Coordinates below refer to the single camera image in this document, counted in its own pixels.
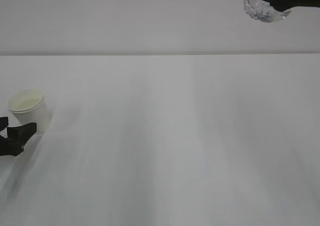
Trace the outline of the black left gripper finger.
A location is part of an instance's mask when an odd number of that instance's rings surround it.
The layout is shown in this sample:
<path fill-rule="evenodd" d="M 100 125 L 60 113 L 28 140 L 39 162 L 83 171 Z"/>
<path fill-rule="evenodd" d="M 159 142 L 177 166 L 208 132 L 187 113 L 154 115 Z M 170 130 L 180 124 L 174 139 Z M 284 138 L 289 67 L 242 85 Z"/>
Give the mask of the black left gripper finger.
<path fill-rule="evenodd" d="M 7 127 L 7 137 L 0 136 L 0 155 L 18 156 L 24 151 L 24 146 L 37 132 L 37 124 L 30 122 L 17 127 Z"/>
<path fill-rule="evenodd" d="M 7 116 L 0 117 L 0 131 L 5 130 L 9 125 L 9 118 Z"/>

